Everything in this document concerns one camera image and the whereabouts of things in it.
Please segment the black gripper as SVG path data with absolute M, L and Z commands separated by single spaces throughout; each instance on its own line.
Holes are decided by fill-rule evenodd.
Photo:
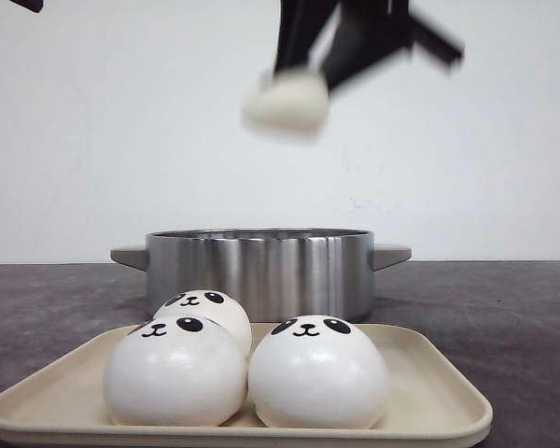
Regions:
M 310 49 L 337 6 L 327 0 L 280 2 L 274 77 L 309 67 Z M 464 60 L 463 46 L 409 12 L 407 1 L 342 1 L 339 24 L 321 64 L 328 89 L 334 91 L 412 42 L 448 69 Z

